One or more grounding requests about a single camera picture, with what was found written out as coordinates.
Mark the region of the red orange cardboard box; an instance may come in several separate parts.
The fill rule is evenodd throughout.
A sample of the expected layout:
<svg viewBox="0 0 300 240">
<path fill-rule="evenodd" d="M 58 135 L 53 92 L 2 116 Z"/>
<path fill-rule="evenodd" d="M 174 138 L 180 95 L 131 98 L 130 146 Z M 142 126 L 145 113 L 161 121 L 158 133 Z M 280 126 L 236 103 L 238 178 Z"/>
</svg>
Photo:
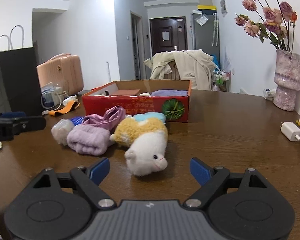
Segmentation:
<svg viewBox="0 0 300 240">
<path fill-rule="evenodd" d="M 151 96 L 160 89 L 187 90 L 187 96 Z M 83 94 L 87 115 L 103 115 L 106 110 L 121 106 L 127 115 L 147 112 L 163 113 L 167 121 L 187 122 L 191 81 L 188 80 L 129 80 L 113 81 Z"/>
</svg>

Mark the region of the purple folded towel in box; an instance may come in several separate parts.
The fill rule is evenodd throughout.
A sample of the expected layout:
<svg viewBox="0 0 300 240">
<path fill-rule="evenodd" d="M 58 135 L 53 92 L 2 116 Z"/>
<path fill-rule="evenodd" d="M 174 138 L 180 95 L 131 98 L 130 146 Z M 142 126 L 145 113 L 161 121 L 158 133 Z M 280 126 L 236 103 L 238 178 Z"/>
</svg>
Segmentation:
<svg viewBox="0 0 300 240">
<path fill-rule="evenodd" d="M 168 97 L 168 96 L 187 96 L 187 90 L 175 90 L 175 89 L 160 89 L 151 93 L 151 96 L 160 96 L 160 97 Z"/>
</svg>

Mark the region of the grey refrigerator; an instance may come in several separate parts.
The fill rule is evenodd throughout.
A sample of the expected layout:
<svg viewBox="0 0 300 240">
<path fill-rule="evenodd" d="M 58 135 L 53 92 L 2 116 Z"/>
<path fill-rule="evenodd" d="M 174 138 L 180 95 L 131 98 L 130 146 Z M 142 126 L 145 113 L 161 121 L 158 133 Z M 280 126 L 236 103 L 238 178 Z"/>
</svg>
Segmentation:
<svg viewBox="0 0 300 240">
<path fill-rule="evenodd" d="M 217 57 L 219 59 L 219 46 L 217 42 L 212 43 L 213 37 L 217 37 L 217 33 L 213 34 L 215 16 L 212 14 L 192 14 L 192 47 L 194 50 L 201 49 L 203 52 Z"/>
</svg>

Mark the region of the wooden chair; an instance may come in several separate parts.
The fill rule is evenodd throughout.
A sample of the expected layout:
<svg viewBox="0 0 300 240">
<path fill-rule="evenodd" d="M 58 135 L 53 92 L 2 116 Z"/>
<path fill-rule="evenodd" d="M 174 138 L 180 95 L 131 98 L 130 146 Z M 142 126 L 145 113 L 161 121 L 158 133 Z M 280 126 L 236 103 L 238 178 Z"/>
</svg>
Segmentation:
<svg viewBox="0 0 300 240">
<path fill-rule="evenodd" d="M 166 80 L 180 80 L 180 75 L 178 72 L 178 68 L 175 61 L 171 61 L 168 63 L 168 66 L 170 68 L 169 72 L 167 74 L 164 74 L 164 79 Z"/>
</svg>

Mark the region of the white small bottle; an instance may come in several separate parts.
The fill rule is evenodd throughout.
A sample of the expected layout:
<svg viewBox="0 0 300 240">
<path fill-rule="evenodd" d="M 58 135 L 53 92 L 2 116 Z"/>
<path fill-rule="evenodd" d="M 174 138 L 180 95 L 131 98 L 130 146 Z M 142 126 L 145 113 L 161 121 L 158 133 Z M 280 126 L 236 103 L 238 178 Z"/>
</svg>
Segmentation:
<svg viewBox="0 0 300 240">
<path fill-rule="evenodd" d="M 64 99 L 62 101 L 62 105 L 66 106 L 71 101 L 78 102 L 77 96 L 76 95 L 72 95 L 72 96 L 67 97 L 66 99 Z"/>
</svg>

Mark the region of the white small jar by vase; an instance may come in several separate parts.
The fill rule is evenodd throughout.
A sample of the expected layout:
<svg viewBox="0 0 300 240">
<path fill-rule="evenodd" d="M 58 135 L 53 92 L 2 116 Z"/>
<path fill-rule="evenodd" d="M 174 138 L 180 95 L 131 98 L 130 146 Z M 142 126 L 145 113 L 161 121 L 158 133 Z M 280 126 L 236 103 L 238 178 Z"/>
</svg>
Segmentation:
<svg viewBox="0 0 300 240">
<path fill-rule="evenodd" d="M 276 89 L 265 88 L 263 90 L 263 98 L 265 100 L 273 101 L 275 98 Z"/>
</svg>

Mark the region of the pink hard-shell suitcase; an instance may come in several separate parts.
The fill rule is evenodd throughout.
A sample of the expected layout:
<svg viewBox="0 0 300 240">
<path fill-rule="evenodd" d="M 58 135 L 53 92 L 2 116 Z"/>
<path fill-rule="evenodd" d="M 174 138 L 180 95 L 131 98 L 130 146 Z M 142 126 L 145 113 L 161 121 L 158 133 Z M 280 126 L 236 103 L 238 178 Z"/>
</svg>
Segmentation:
<svg viewBox="0 0 300 240">
<path fill-rule="evenodd" d="M 69 95 L 83 90 L 84 82 L 79 56 L 59 54 L 37 66 L 40 87 L 52 83 L 67 91 Z"/>
</svg>

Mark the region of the yellow white plush hamster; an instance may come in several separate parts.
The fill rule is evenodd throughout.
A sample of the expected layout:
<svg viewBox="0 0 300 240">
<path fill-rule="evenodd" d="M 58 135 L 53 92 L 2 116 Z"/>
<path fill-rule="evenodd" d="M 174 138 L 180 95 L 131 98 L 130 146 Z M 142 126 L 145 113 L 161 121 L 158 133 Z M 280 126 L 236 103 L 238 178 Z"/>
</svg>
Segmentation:
<svg viewBox="0 0 300 240">
<path fill-rule="evenodd" d="M 140 121 L 135 117 L 125 118 L 110 136 L 110 141 L 127 148 L 126 165 L 134 176 L 147 176 L 168 166 L 165 158 L 168 130 L 157 117 Z"/>
</svg>

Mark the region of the beige coat on chair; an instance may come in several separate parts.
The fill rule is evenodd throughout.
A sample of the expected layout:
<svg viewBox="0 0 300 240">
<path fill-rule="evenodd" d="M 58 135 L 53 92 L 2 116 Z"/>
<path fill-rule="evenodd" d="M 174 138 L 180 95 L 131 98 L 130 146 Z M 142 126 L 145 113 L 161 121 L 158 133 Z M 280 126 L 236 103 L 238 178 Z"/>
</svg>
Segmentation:
<svg viewBox="0 0 300 240">
<path fill-rule="evenodd" d="M 172 74 L 174 62 L 181 80 L 191 81 L 192 89 L 212 90 L 212 72 L 217 67 L 213 56 L 199 50 L 156 53 L 143 63 L 151 70 L 151 80 L 162 80 Z"/>
</svg>

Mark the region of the clear tissue pack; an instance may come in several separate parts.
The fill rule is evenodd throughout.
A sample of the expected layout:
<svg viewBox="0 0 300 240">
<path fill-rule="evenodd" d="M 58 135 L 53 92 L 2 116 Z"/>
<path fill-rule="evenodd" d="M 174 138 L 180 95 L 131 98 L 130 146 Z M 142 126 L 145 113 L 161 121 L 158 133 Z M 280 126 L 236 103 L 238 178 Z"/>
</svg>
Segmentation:
<svg viewBox="0 0 300 240">
<path fill-rule="evenodd" d="M 74 123 L 69 119 L 61 119 L 51 128 L 51 134 L 59 145 L 67 145 L 67 136 L 74 128 Z"/>
</svg>

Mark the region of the blue tissue pack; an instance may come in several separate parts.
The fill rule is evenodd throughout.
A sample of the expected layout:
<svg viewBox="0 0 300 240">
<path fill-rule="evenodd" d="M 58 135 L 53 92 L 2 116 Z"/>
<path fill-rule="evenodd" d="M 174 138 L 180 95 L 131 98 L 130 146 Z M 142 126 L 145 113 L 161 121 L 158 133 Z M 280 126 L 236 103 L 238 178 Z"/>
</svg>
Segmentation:
<svg viewBox="0 0 300 240">
<path fill-rule="evenodd" d="M 70 119 L 74 126 L 80 125 L 84 120 L 84 116 L 76 116 Z"/>
</svg>

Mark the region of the yellow box on refrigerator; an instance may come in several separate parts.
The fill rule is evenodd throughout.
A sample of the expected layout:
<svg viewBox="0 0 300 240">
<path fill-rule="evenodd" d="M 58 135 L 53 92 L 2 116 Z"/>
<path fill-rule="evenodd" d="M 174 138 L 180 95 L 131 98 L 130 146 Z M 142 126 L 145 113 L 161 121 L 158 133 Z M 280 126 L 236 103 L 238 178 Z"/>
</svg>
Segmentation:
<svg viewBox="0 0 300 240">
<path fill-rule="evenodd" d="M 217 10 L 216 6 L 214 5 L 198 5 L 198 10 Z"/>
</svg>

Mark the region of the black paper shopping bag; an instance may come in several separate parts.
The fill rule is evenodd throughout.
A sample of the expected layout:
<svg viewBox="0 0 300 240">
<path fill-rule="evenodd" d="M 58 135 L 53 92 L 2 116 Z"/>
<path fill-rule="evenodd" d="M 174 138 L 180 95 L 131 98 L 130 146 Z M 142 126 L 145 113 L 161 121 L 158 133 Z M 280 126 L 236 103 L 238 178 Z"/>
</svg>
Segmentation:
<svg viewBox="0 0 300 240">
<path fill-rule="evenodd" d="M 8 49 L 0 51 L 0 113 L 42 115 L 42 91 L 35 49 L 13 49 L 12 36 L 3 36 L 7 38 Z"/>
</svg>

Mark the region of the dark brown entrance door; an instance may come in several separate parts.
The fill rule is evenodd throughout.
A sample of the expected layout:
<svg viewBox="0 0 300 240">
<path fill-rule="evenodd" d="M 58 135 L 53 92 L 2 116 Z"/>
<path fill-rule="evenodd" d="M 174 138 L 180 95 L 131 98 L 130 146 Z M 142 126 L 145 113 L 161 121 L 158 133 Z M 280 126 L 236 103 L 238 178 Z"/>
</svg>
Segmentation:
<svg viewBox="0 0 300 240">
<path fill-rule="evenodd" d="M 187 50 L 186 17 L 164 17 L 149 20 L 152 55 Z"/>
</svg>

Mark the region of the dried pink rose bouquet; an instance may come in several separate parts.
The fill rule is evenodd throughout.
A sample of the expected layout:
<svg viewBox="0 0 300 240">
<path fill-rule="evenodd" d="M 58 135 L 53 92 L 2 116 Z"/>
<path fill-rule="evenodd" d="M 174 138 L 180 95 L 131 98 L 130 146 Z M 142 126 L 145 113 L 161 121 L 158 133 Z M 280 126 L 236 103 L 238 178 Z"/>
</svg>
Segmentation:
<svg viewBox="0 0 300 240">
<path fill-rule="evenodd" d="M 267 0 L 243 0 L 243 8 L 255 12 L 259 20 L 253 21 L 247 15 L 237 14 L 235 23 L 252 38 L 270 41 L 277 50 L 293 52 L 295 27 L 298 16 L 287 2 L 276 0 L 278 8 L 270 6 Z"/>
</svg>

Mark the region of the orange fabric wrap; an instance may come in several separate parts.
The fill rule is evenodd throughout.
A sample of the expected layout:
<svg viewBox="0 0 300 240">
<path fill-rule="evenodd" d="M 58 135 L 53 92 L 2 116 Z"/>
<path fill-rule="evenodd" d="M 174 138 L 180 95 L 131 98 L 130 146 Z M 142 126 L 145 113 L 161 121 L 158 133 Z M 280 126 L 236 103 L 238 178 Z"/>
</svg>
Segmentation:
<svg viewBox="0 0 300 240">
<path fill-rule="evenodd" d="M 48 115 L 50 116 L 61 116 L 71 111 L 76 110 L 80 106 L 80 103 L 75 100 L 69 101 L 62 109 L 56 111 L 48 111 Z"/>
</svg>

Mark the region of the white power adapter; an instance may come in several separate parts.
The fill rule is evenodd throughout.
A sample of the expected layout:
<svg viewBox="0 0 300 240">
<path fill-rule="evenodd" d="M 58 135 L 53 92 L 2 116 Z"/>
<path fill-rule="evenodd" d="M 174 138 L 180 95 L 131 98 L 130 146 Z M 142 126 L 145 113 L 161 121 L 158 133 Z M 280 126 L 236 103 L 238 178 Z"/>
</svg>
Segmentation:
<svg viewBox="0 0 300 240">
<path fill-rule="evenodd" d="M 289 141 L 300 141 L 300 128 L 292 122 L 283 122 L 281 125 L 281 132 Z"/>
</svg>

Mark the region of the clear bag with white device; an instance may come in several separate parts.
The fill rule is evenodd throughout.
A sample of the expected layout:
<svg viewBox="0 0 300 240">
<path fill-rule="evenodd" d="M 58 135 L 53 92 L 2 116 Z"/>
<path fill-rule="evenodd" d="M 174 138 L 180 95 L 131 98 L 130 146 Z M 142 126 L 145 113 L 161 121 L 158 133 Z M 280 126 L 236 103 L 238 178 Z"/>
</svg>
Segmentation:
<svg viewBox="0 0 300 240">
<path fill-rule="evenodd" d="M 56 85 L 53 82 L 44 85 L 41 88 L 41 104 L 45 110 L 59 109 L 63 101 L 63 87 Z"/>
</svg>

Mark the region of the pink textured flower vase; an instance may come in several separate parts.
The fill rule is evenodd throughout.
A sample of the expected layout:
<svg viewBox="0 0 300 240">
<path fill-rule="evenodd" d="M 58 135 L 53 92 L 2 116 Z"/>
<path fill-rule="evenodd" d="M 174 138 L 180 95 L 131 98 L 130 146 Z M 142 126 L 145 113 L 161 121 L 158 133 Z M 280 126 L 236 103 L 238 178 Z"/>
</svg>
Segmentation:
<svg viewBox="0 0 300 240">
<path fill-rule="evenodd" d="M 276 51 L 274 82 L 277 84 L 274 105 L 285 111 L 294 111 L 296 94 L 300 90 L 299 54 L 281 49 Z"/>
</svg>

